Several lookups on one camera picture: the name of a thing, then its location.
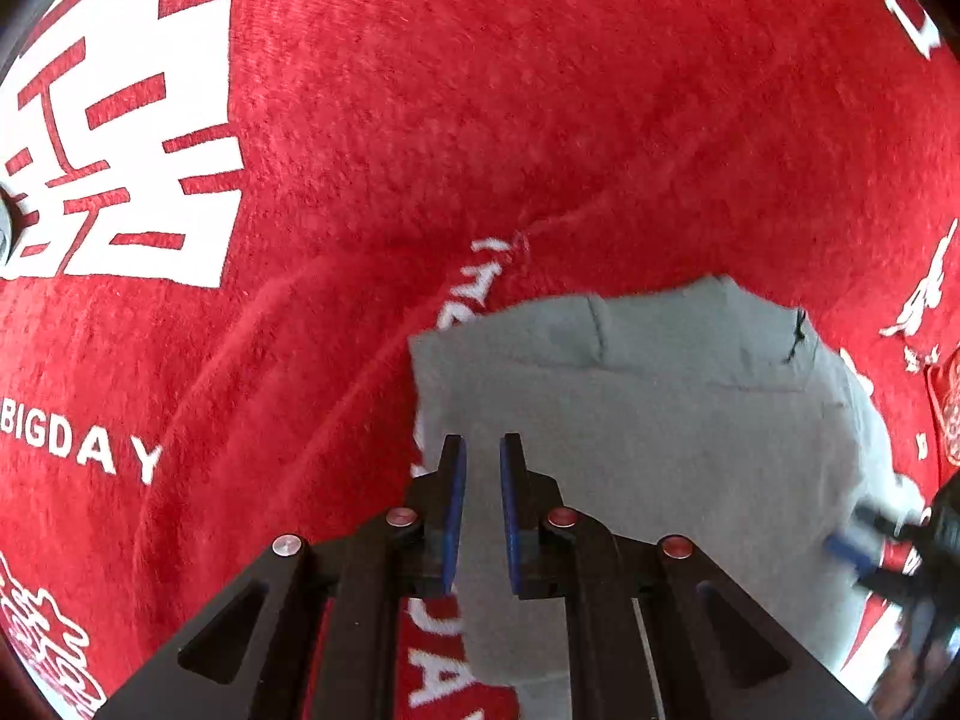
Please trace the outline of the grey knit sweater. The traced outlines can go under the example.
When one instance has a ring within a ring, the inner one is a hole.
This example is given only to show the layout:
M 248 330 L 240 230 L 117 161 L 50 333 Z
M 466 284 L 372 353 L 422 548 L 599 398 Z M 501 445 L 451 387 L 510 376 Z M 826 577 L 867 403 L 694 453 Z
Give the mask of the grey knit sweater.
M 565 612 L 512 594 L 500 442 L 613 533 L 692 538 L 830 670 L 866 597 L 825 536 L 872 500 L 923 501 L 889 431 L 799 309 L 708 277 L 647 296 L 524 302 L 410 341 L 427 458 L 467 445 L 455 593 L 473 674 L 526 718 L 569 715 Z

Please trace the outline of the red printed blanket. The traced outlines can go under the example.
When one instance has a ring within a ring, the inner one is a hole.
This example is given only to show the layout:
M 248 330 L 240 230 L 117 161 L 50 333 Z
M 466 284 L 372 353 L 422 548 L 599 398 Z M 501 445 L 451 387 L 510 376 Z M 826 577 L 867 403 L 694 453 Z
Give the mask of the red printed blanket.
M 2 83 L 2 668 L 91 718 L 285 533 L 400 502 L 410 341 L 729 278 L 955 473 L 958 26 L 931 0 L 52 0 Z M 457 593 L 405 718 L 526 718 Z

